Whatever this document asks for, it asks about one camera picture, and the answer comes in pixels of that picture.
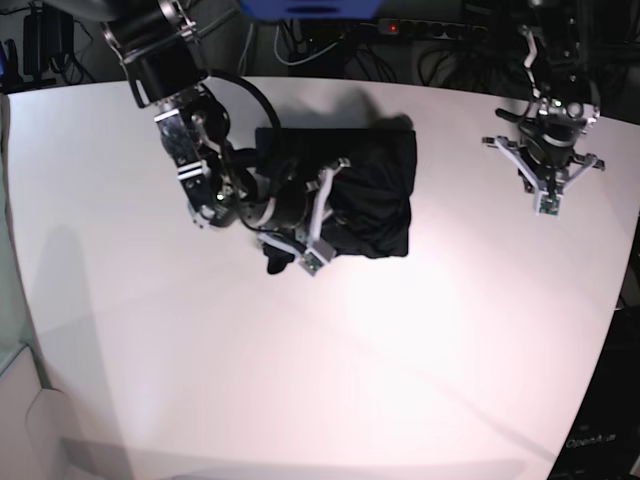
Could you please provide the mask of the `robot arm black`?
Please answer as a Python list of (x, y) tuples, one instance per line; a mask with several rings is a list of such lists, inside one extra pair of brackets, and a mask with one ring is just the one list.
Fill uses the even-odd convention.
[[(280, 119), (253, 84), (205, 72), (192, 52), (196, 24), (178, 1), (141, 1), (102, 25), (139, 107), (155, 105), (154, 122), (173, 160), (193, 223), (220, 230), (241, 223), (254, 233), (277, 274), (292, 262), (315, 275), (337, 255), (322, 236), (333, 213), (329, 197), (345, 156), (302, 162), (287, 152)], [(231, 118), (205, 81), (213, 77), (249, 93), (271, 129), (264, 151), (233, 147)]]
[(482, 139), (516, 166), (537, 214), (558, 215), (564, 194), (582, 175), (606, 168), (597, 155), (575, 150), (601, 114), (599, 88), (590, 72), (592, 14), (590, 1), (527, 3), (518, 31), (528, 48), (523, 68), (531, 96), (520, 114), (495, 111), (517, 128), (519, 137)]

